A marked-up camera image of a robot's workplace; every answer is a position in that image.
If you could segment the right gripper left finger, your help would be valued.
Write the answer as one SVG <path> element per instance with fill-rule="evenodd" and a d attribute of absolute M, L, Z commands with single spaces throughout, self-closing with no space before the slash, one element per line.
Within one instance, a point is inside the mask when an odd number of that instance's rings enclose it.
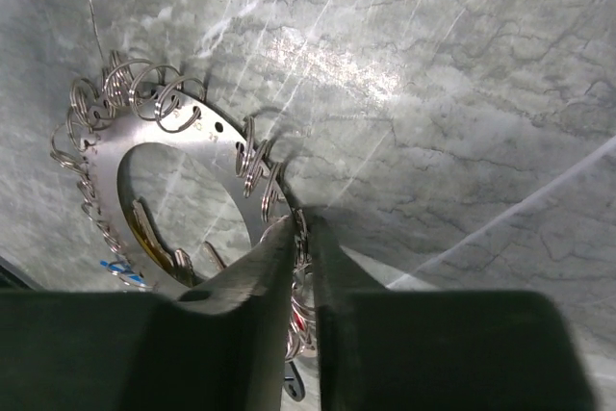
<path fill-rule="evenodd" d="M 276 410 L 295 225 L 222 273 L 151 293 L 1 294 L 5 410 Z"/>

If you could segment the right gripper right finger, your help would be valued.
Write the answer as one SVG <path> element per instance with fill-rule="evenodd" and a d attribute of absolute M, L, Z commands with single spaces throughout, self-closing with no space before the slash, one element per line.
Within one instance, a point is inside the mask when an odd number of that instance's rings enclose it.
<path fill-rule="evenodd" d="M 395 291 L 307 217 L 324 410 L 594 410 L 556 306 L 529 291 Z"/>

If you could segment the metal key organizer disc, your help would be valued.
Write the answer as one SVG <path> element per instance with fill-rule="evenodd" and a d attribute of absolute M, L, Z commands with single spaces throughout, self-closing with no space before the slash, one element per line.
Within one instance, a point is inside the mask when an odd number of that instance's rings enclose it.
<path fill-rule="evenodd" d="M 61 129 L 70 147 L 51 157 L 78 176 L 82 210 L 112 253 L 106 269 L 126 285 L 176 298 L 278 219 L 295 221 L 284 389 L 303 400 L 296 361 L 317 346 L 308 231 L 254 117 L 233 119 L 208 101 L 204 80 L 171 64 L 112 51 L 98 81 L 72 81 Z"/>

